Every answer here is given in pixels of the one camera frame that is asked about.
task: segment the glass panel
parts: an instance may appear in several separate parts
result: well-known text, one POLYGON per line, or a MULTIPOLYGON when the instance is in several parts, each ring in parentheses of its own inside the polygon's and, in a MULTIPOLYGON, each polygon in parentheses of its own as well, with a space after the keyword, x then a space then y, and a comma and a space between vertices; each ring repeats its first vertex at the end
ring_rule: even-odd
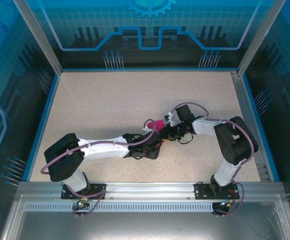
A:
POLYGON ((64 68, 236 68, 272 0, 28 2, 64 68))
POLYGON ((0 231, 54 76, 13 1, 0 0, 0 231))
POLYGON ((225 218, 200 212, 26 212, 17 240, 54 239, 260 240, 285 239, 272 203, 247 203, 225 218))
POLYGON ((277 16, 246 77, 278 176, 290 193, 290 0, 277 16))

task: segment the beige work surface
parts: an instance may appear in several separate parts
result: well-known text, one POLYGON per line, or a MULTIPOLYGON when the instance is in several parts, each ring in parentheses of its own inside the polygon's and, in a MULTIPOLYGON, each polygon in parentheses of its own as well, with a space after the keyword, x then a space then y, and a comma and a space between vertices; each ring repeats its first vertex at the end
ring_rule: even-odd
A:
MULTIPOLYGON (((189 101, 206 107, 211 118, 241 116, 229 72, 63 73, 31 181, 50 181, 48 175, 40 174, 46 164, 44 151, 65 134, 100 140, 142 133, 148 118, 162 119, 174 106, 189 101)), ((193 105, 190 108, 196 116, 205 114, 193 105)), ((83 162, 79 169, 91 182, 197 182, 209 181, 221 161, 215 137, 194 135, 186 145, 165 142, 156 160, 104 158, 83 162)), ((236 180, 259 181, 253 159, 236 180)))

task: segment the vented metal strip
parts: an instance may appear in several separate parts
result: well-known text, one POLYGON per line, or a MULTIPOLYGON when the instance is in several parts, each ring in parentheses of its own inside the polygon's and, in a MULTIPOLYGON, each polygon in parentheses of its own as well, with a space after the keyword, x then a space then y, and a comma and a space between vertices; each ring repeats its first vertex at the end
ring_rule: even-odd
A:
MULTIPOLYGON (((71 212, 75 203, 72 202, 31 202, 25 207, 26 212, 71 212)), ((94 202, 85 210, 88 212, 94 202)), ((210 202, 101 202, 96 212, 212 212, 210 202)))

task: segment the gear icon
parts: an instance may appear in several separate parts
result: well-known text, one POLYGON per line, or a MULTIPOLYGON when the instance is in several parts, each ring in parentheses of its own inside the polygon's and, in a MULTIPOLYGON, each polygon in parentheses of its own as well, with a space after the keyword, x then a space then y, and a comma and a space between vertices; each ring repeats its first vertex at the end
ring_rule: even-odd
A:
POLYGON ((171 5, 176 4, 176 0, 126 0, 126 4, 135 14, 151 18, 153 15, 158 17, 159 14, 165 14, 166 10, 171 10, 171 5))
POLYGON ((0 21, 5 25, 14 17, 15 5, 12 0, 0 0, 0 21))

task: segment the red object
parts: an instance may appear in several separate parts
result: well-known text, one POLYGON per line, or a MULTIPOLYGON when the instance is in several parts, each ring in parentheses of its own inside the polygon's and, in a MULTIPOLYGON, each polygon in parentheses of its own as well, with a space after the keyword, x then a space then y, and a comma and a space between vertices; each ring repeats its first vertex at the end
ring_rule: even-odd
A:
MULTIPOLYGON (((164 128, 164 120, 157 120, 155 121, 156 123, 156 131, 160 132, 163 128, 164 128)), ((154 128, 154 124, 152 122, 150 122, 147 127, 149 129, 153 129, 154 128)))

